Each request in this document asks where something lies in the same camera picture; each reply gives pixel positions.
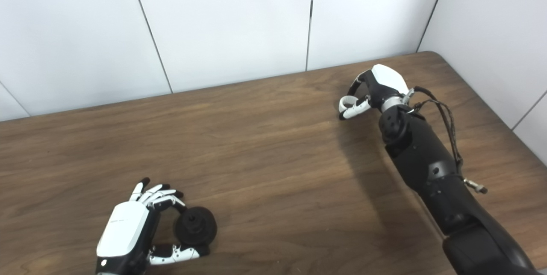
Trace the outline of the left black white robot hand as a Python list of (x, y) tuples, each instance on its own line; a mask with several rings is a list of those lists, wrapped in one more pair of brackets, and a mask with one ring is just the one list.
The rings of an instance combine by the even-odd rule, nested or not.
[[(96, 248), (97, 275), (144, 275), (148, 267), (181, 263), (210, 254), (218, 226), (205, 207), (187, 207), (169, 184), (136, 184), (129, 199), (115, 206)], [(153, 244), (162, 212), (178, 211), (175, 244)]]

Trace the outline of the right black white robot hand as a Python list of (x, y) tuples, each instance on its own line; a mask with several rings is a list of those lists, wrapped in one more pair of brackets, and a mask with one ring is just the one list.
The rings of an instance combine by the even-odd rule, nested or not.
[(340, 98), (338, 118), (348, 120), (371, 109), (383, 113), (391, 106), (406, 105), (409, 93), (402, 75), (390, 67), (376, 64), (356, 76), (346, 96)]

